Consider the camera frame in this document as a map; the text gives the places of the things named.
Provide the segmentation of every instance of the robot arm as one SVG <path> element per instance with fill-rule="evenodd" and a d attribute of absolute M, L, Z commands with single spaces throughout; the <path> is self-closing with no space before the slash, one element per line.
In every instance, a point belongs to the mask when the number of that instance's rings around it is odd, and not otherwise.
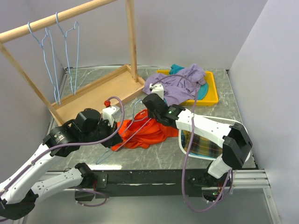
<path fill-rule="evenodd" d="M 78 150 L 80 146 L 61 147 L 45 152 L 52 146 L 64 143 L 92 142 L 108 137 L 116 130 L 113 115 L 118 110 L 116 106 L 105 108 L 101 116 L 96 110 L 85 109 L 76 119 L 53 128 L 29 160 L 6 181 L 0 183 L 0 216 L 19 219 L 31 212 L 36 203 L 59 191 L 78 185 L 83 188 L 91 185 L 94 180 L 93 172 L 85 163 L 79 163 L 75 168 L 56 177 L 37 182 L 56 162 Z M 116 134 L 102 145 L 111 147 L 121 142 L 121 137 Z"/>
<path fill-rule="evenodd" d="M 222 148 L 222 155 L 208 167 L 207 173 L 212 177 L 219 179 L 230 169 L 242 168 L 252 148 L 252 142 L 242 124 L 235 123 L 231 126 L 191 113 L 179 105 L 168 106 L 155 93 L 147 95 L 142 102 L 147 107 L 149 116 L 165 126 L 191 132 L 193 118 L 194 133 Z"/>

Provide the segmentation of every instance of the purple cloth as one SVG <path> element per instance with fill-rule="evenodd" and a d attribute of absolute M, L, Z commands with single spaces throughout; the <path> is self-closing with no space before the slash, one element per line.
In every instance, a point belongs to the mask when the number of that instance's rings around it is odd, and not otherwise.
<path fill-rule="evenodd" d="M 177 74 L 189 78 L 193 82 L 193 84 L 196 84 L 197 90 L 199 90 L 201 85 L 206 83 L 206 81 L 204 80 L 206 73 L 197 64 L 193 64 L 189 68 L 184 68 Z M 148 79 L 145 81 L 143 92 L 150 94 L 150 84 L 158 81 L 165 76 L 167 75 L 156 73 L 148 77 Z M 182 77 L 174 76 L 166 78 L 159 83 L 161 83 L 164 87 L 164 98 L 168 105 L 179 105 L 180 103 L 183 103 L 188 99 L 195 98 L 196 92 L 194 86 L 188 80 Z"/>

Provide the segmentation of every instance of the wooden base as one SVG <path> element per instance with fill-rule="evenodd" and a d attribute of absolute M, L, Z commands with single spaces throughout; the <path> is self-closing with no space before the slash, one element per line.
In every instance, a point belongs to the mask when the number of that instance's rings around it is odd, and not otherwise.
<path fill-rule="evenodd" d="M 61 100 L 61 105 L 53 103 L 52 106 L 59 114 L 63 122 L 76 118 L 76 115 L 85 108 L 93 108 L 102 111 L 105 100 L 111 96 L 119 97 L 123 103 L 138 96 L 144 88 L 145 81 L 138 75 L 138 81 L 132 78 L 131 67 L 128 64 L 110 72 L 109 74 L 97 79 L 76 92 Z M 111 100 L 111 105 L 118 105 L 118 101 Z"/>

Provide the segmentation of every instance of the plaid cloth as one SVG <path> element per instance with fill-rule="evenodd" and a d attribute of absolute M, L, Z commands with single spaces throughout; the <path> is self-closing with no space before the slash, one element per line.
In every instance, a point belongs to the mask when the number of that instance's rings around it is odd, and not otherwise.
<path fill-rule="evenodd" d="M 188 131 L 183 131 L 181 137 L 182 146 L 184 147 L 184 150 L 187 152 L 188 146 L 190 144 L 191 133 Z M 222 148 L 220 148 L 212 141 L 195 134 L 193 137 L 190 153 L 195 155 L 217 158 L 219 155 L 222 154 Z"/>

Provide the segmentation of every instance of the gray marble surface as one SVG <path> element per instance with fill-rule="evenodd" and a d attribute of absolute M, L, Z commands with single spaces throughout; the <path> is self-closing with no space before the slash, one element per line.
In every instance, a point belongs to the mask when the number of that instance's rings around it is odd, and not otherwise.
<path fill-rule="evenodd" d="M 89 84 L 99 77 L 113 71 L 114 68 L 109 67 L 94 67 L 78 69 L 77 86 L 79 88 Z M 144 80 L 150 75 L 154 74 L 158 68 L 140 67 L 138 74 Z M 242 121 L 232 87 L 228 75 L 224 69 L 210 70 L 214 74 L 219 102 L 214 106 L 197 106 L 196 114 L 208 115 L 220 118 L 235 119 Z M 75 69 L 71 69 L 71 74 L 75 74 Z M 70 75 L 66 74 L 64 84 L 62 87 L 62 97 L 71 93 Z M 132 119 L 133 105 L 139 99 L 146 96 L 142 93 L 140 96 L 125 105 L 125 119 Z M 138 103 L 135 108 L 135 113 L 145 107 Z M 49 130 L 56 126 L 55 121 L 50 123 Z M 71 153 L 67 158 L 63 159 L 51 171 L 63 171 L 66 168 L 72 168 L 79 162 L 85 162 L 91 169 L 179 169 L 183 167 L 185 154 L 179 148 L 178 138 L 168 138 L 166 141 L 152 145 L 148 149 L 135 148 L 126 149 L 112 153 L 111 150 L 103 156 L 102 159 L 109 156 L 101 164 L 96 165 L 99 158 L 107 152 L 107 148 L 102 145 L 84 146 L 78 151 Z M 188 159 L 188 168 L 206 168 L 210 161 L 203 159 L 190 158 Z M 249 160 L 245 162 L 243 168 L 255 168 L 254 158 L 251 155 Z"/>

